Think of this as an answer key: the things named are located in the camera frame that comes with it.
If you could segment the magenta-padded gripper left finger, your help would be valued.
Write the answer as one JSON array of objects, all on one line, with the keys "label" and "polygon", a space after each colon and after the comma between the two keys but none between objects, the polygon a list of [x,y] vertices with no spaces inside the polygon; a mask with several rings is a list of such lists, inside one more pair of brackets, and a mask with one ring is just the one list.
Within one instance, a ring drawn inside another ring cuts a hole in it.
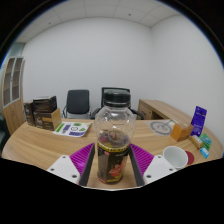
[{"label": "magenta-padded gripper left finger", "polygon": [[95,144],[91,143],[70,156],[60,156],[47,171],[74,184],[86,186],[94,154]]}]

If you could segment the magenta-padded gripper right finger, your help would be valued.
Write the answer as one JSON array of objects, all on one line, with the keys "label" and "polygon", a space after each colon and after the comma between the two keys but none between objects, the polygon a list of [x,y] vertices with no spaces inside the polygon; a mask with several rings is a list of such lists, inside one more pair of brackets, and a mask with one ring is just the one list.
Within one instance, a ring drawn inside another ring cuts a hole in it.
[{"label": "magenta-padded gripper right finger", "polygon": [[176,169],[162,155],[154,156],[137,145],[130,145],[129,156],[138,187],[176,172]]}]

